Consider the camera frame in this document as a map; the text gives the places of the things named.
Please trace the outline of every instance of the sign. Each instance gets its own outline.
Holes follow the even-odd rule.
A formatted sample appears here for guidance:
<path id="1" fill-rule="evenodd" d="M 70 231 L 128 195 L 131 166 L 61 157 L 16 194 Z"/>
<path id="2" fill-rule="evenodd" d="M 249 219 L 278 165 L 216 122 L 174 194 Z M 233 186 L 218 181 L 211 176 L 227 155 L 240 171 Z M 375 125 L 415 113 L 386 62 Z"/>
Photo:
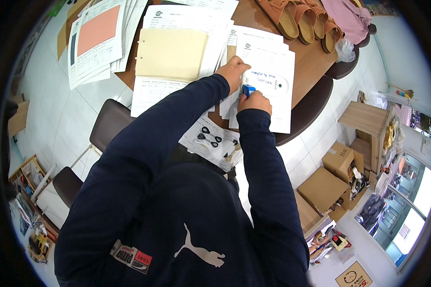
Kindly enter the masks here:
<path id="1" fill-rule="evenodd" d="M 356 261 L 335 279 L 340 287 L 368 287 L 372 280 Z"/>

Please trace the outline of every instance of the brown sandal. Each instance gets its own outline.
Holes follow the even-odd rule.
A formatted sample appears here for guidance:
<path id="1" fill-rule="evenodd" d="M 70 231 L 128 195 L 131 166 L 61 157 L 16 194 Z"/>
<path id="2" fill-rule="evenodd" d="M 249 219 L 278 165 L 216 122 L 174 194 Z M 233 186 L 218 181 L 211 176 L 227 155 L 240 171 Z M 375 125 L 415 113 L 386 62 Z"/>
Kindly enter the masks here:
<path id="1" fill-rule="evenodd" d="M 318 15 L 315 10 L 302 2 L 295 2 L 297 9 L 295 10 L 295 22 L 299 28 L 299 40 L 309 45 L 314 42 L 314 29 Z"/>
<path id="2" fill-rule="evenodd" d="M 321 8 L 314 0 L 303 0 L 308 6 L 310 6 L 317 14 L 318 18 L 316 20 L 315 25 L 313 26 L 314 29 L 314 37 L 317 40 L 321 40 L 324 38 L 324 26 L 326 25 L 327 21 L 329 20 L 329 15 L 327 14 L 326 10 Z"/>
<path id="3" fill-rule="evenodd" d="M 299 36 L 295 22 L 297 5 L 292 0 L 255 0 L 281 34 L 289 40 Z"/>
<path id="4" fill-rule="evenodd" d="M 335 44 L 342 38 L 342 32 L 335 20 L 329 18 L 324 26 L 324 38 L 321 40 L 321 46 L 324 52 L 331 54 L 335 51 Z"/>

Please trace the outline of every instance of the puma logo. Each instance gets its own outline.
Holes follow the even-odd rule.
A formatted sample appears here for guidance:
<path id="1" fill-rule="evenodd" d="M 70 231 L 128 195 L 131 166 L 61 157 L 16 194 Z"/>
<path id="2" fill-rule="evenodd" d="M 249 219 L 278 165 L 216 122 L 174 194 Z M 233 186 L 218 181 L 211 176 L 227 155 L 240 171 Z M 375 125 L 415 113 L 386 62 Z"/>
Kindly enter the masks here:
<path id="1" fill-rule="evenodd" d="M 206 249 L 202 248 L 202 247 L 195 247 L 192 244 L 192 241 L 190 239 L 190 231 L 187 228 L 187 225 L 184 223 L 184 227 L 187 230 L 187 236 L 185 237 L 185 243 L 184 245 L 182 245 L 181 249 L 179 249 L 175 254 L 174 254 L 174 258 L 176 258 L 180 251 L 182 249 L 184 249 L 185 247 L 190 249 L 193 253 L 195 253 L 196 255 L 198 255 L 198 257 L 200 257 L 202 260 L 206 261 L 207 263 L 214 265 L 215 267 L 220 267 L 224 264 L 224 261 L 220 258 L 224 258 L 225 254 L 219 254 L 216 251 L 207 251 Z"/>

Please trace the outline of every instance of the beige leather sample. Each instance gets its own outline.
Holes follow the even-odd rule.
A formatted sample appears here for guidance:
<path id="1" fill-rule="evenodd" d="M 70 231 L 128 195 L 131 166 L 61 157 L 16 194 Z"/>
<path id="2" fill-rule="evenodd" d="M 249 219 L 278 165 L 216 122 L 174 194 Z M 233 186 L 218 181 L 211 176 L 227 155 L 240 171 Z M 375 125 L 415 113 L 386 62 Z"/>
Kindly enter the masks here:
<path id="1" fill-rule="evenodd" d="M 207 38 L 206 32 L 189 29 L 141 29 L 136 75 L 197 80 Z"/>

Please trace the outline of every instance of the salmon colored swatch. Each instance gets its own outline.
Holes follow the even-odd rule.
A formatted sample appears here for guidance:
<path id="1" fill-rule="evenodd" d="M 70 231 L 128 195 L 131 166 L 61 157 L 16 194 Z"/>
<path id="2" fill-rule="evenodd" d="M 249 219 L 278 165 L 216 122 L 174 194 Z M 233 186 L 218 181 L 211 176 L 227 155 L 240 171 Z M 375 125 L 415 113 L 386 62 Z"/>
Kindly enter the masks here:
<path id="1" fill-rule="evenodd" d="M 97 15 L 81 26 L 78 38 L 77 56 L 115 37 L 119 12 L 120 5 Z"/>

